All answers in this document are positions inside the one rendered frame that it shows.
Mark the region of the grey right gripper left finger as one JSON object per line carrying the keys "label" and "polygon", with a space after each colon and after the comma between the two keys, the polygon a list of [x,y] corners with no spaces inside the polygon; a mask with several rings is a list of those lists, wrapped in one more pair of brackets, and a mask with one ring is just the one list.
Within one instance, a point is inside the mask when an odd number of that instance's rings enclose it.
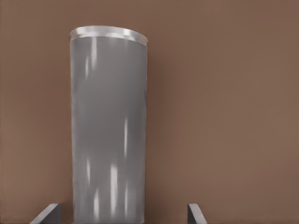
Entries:
{"label": "grey right gripper left finger", "polygon": [[51,203],[42,210],[29,224],[61,224],[61,205]]}

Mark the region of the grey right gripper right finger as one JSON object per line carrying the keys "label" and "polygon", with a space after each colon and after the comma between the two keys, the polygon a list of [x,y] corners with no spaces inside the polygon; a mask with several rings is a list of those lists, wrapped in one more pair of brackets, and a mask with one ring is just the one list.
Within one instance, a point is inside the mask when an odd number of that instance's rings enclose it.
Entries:
{"label": "grey right gripper right finger", "polygon": [[196,203],[188,204],[188,224],[206,224],[206,219]]}

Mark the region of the grey translucent tennis ball tube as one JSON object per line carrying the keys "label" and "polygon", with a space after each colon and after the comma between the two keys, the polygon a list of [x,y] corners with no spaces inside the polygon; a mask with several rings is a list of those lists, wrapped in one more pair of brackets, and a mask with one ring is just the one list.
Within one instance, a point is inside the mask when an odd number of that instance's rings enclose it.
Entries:
{"label": "grey translucent tennis ball tube", "polygon": [[148,40],[110,26],[70,36],[73,221],[142,224]]}

